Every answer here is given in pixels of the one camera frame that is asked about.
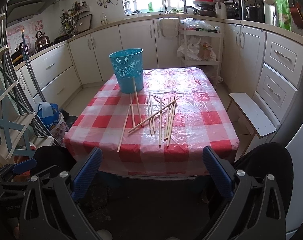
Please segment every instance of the dark floor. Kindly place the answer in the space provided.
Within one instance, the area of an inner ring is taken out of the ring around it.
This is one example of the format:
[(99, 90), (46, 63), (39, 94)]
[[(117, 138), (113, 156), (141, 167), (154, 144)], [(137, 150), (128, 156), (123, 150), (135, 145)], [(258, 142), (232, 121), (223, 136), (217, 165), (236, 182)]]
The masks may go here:
[(111, 189), (95, 177), (80, 206), (95, 230), (113, 240), (193, 240), (208, 222), (207, 204), (189, 190), (191, 180), (121, 178)]

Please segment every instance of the copper kettle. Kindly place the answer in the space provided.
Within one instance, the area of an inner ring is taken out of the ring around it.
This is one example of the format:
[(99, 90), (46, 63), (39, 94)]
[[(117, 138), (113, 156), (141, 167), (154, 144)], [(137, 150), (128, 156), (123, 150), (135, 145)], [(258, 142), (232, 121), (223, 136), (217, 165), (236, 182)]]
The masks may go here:
[(35, 42), (35, 49), (36, 51), (41, 51), (42, 49), (48, 48), (50, 46), (50, 39), (48, 36), (45, 36), (44, 33), (38, 31), (36, 33), (36, 42)]

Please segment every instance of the blue bucket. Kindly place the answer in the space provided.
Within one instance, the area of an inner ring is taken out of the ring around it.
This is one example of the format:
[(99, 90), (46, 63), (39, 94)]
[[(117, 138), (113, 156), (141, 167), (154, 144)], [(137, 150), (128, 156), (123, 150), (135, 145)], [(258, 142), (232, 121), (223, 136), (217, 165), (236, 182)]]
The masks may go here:
[(109, 58), (121, 92), (134, 93), (133, 77), (137, 92), (143, 89), (143, 49), (120, 50), (109, 55)]

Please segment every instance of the range hood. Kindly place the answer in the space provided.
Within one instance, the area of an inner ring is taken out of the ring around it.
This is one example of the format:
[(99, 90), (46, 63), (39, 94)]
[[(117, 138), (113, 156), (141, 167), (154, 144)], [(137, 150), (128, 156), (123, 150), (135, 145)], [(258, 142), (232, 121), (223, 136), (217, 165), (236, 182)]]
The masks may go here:
[(59, 0), (9, 0), (7, 3), (7, 27), (41, 14)]

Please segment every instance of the plastic table cover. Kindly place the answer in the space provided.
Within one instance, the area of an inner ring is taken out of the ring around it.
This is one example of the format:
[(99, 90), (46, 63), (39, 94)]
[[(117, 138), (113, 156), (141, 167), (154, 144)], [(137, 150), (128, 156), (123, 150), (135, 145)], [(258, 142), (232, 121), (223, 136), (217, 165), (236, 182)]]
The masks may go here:
[[(165, 106), (169, 96), (178, 98), (169, 146), (164, 142), (166, 113), (162, 114), (162, 144), (158, 145), (159, 114), (156, 133), (150, 135), (149, 122), (133, 133), (131, 112), (122, 134), (130, 95), (123, 94), (115, 75), (94, 96), (64, 142), (76, 160), (88, 155), (93, 147), (103, 151), (100, 171), (118, 175), (194, 176), (207, 175), (202, 150), (210, 145), (219, 157), (234, 162), (239, 140), (216, 91), (198, 68), (144, 70), (144, 88), (138, 93), (144, 120), (148, 116), (147, 95), (151, 94), (154, 113)], [(134, 120), (139, 123), (133, 96)]]

